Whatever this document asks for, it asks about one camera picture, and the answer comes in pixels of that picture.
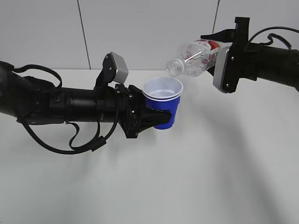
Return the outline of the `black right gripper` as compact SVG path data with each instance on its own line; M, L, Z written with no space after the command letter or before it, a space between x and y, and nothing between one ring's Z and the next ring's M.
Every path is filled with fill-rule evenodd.
M239 78L257 79L258 59L262 52L262 45L249 43L248 17L236 17L235 29L225 29L210 35L201 35L203 40L218 41L223 43L233 42L230 48L230 66L233 74ZM217 77L216 64L206 71Z

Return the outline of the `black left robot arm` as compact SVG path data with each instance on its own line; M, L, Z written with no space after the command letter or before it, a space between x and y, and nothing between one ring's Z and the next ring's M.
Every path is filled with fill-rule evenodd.
M127 138L136 138L140 132L171 119L169 109L148 108L142 91L133 85L104 84L92 90L65 88L32 76L19 76L30 69L54 74L43 66L16 69L6 62L0 63L0 83L10 95L10 98L1 95L0 112L16 116L11 107L14 104L29 125L117 122Z

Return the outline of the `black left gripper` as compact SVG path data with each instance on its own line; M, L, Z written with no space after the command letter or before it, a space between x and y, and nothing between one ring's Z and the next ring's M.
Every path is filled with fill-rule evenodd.
M145 96L136 86L116 84L115 89L120 101L118 122L126 138L135 139L139 133L152 127L166 130L173 126L170 110L146 108Z

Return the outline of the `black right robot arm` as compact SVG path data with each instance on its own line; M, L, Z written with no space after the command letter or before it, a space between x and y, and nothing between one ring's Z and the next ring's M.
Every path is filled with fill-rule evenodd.
M275 27L264 28L249 37L249 21L248 17L236 17L234 29L201 35L202 39L231 44L219 50L216 64L208 69L214 87L223 93L233 93L239 79L256 81L260 78L298 89L298 50L274 33L268 35L266 43L253 43L256 36Z

